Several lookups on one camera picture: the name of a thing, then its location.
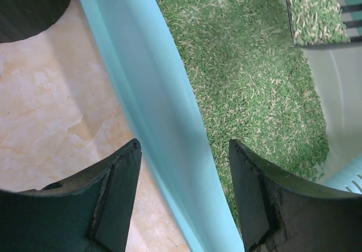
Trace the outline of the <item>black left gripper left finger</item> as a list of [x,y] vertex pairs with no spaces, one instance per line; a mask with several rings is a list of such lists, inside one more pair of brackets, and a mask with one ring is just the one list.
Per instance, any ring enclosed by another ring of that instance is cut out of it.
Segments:
[[2,251],[125,251],[141,145],[41,190],[1,191]]

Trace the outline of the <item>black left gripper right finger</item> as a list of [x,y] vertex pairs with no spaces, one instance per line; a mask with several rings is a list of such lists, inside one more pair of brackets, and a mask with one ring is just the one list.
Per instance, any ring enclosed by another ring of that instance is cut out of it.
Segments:
[[296,176],[236,139],[229,161],[246,251],[361,250],[361,195]]

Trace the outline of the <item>teal plastic litter box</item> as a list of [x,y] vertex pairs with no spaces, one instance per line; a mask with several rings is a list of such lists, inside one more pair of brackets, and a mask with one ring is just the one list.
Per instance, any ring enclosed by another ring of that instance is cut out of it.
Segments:
[[[192,251],[246,251],[156,0],[80,0],[123,112]],[[361,160],[324,185],[361,195]]]

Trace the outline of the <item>black litter scoop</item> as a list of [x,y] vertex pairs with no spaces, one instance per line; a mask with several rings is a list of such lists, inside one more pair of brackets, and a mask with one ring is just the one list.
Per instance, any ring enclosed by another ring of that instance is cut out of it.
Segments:
[[297,47],[361,42],[361,0],[286,0]]

